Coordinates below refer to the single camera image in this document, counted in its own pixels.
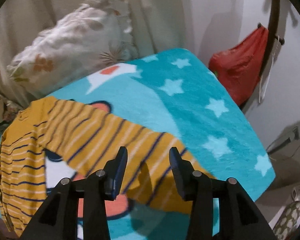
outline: pillow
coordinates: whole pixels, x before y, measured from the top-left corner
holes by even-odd
[[[0,95],[0,134],[14,120],[22,107]]]
[[[39,33],[7,67],[10,78],[35,98],[117,62],[134,59],[128,0],[86,0]]]

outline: white cord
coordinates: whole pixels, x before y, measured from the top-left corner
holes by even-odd
[[[263,75],[262,75],[261,78],[260,78],[260,83],[259,83],[259,104],[262,103],[263,99],[264,99],[265,96],[266,96],[266,90],[267,90],[267,87],[268,87],[268,84],[269,84],[270,75],[271,75],[271,70],[272,70],[272,67],[273,67],[273,65],[274,65],[274,57],[275,57],[275,53],[276,53],[276,51],[277,51],[277,49],[278,49],[279,39],[280,39],[280,37],[278,36],[277,45],[276,45],[276,47],[275,47],[274,52],[272,53],[272,63],[271,63],[271,67],[270,67],[270,70],[269,70],[269,74],[268,74],[268,77],[267,77],[267,80],[266,80],[266,85],[265,85],[265,89],[264,89],[263,93],[261,93],[261,91],[262,91]]]

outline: star print blanket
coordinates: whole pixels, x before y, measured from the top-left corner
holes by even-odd
[[[154,131],[173,134],[202,167],[221,180],[237,178],[253,200],[275,177],[265,150],[242,112],[215,75],[188,50],[172,49],[117,64],[52,95],[103,108]],[[64,177],[81,179],[60,156],[47,152],[47,193]],[[106,209],[111,239],[186,237],[188,215],[153,210],[124,195],[107,204]],[[215,201],[214,233],[218,227]],[[78,238],[83,238],[80,217]]]

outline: red bag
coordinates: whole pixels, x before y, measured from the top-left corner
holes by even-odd
[[[248,100],[260,80],[268,33],[261,26],[236,47],[213,54],[209,61],[209,69],[238,106]]]

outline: yellow striped shirt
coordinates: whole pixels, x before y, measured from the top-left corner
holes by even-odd
[[[113,159],[120,146],[128,150],[122,194],[153,208],[190,213],[191,203],[183,202],[175,187],[170,148],[177,147],[195,169],[208,173],[177,138],[89,105],[48,97],[21,111],[2,136],[0,211],[8,228],[21,235],[46,198],[44,149],[87,177]]]

